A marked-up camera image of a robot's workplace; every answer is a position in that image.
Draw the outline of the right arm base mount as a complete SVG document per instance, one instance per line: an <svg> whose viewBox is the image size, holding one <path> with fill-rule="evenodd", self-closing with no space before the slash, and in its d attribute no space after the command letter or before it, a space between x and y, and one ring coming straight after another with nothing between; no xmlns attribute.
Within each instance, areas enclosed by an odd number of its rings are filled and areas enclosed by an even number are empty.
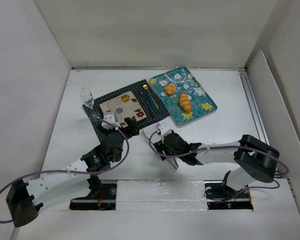
<svg viewBox="0 0 300 240"><path fill-rule="evenodd" d="M208 210L253 210L251 197L245 191L223 187L219 180L204 181L204 186Z"/></svg>

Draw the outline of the striped orange bread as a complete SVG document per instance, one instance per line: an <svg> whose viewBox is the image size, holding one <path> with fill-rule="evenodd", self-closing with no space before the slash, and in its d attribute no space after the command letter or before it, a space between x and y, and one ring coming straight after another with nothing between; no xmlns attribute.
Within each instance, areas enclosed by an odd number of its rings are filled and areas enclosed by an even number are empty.
<svg viewBox="0 0 300 240"><path fill-rule="evenodd" d="M179 95L179 106L186 113L190 113L192 111L190 100L185 93L180 93Z"/></svg>

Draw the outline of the metal tongs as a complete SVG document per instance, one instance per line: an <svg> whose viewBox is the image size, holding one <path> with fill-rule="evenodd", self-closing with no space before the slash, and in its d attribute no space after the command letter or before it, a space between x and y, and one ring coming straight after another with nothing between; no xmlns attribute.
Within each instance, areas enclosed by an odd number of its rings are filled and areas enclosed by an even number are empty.
<svg viewBox="0 0 300 240"><path fill-rule="evenodd" d="M141 132L144 135L144 137L147 140L149 140L149 137L147 136L147 134L145 133L145 131L143 129L141 130ZM179 165L178 165L178 163L177 163L177 161L176 161L175 158L166 158L164 161L167 162L172 167L172 169L174 171L176 171L179 168Z"/></svg>

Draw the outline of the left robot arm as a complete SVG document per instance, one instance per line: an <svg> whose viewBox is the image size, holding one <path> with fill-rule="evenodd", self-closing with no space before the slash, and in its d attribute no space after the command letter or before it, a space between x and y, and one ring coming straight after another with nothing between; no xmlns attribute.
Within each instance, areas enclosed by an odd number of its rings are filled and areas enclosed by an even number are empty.
<svg viewBox="0 0 300 240"><path fill-rule="evenodd" d="M122 156L124 142L139 135L139 128L135 117L127 117L125 124L118 124L108 114L101 122L111 127L110 133L80 159L61 171L50 172L46 176L28 182L19 179L11 184L6 203L16 228L32 222L38 217L39 212L65 198L77 198L75 189L79 185L87 189L85 198L88 200L97 199L102 195L103 185L98 175L119 166L125 158Z"/></svg>

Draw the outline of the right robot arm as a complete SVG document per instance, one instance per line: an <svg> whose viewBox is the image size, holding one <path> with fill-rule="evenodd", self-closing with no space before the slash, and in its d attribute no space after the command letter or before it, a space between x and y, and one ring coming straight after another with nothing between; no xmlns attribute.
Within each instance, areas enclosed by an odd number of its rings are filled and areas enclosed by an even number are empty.
<svg viewBox="0 0 300 240"><path fill-rule="evenodd" d="M259 181L272 183L279 164L279 152L251 135L243 135L238 141L208 145L201 142L188 143L171 129L158 130L160 141L149 146L162 160L179 158L190 166L204 166L213 163L238 164L235 170L228 170L219 186L206 190L206 194L216 194L216 199L229 200L243 192L249 185Z"/></svg>

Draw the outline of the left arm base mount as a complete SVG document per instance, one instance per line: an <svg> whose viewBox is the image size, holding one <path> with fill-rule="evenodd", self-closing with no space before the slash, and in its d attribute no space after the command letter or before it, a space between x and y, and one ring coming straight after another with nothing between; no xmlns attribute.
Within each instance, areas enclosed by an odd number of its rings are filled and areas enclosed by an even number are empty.
<svg viewBox="0 0 300 240"><path fill-rule="evenodd" d="M116 209L117 182L103 182L102 189L90 191L87 196L72 199L69 209L74 211L112 211Z"/></svg>

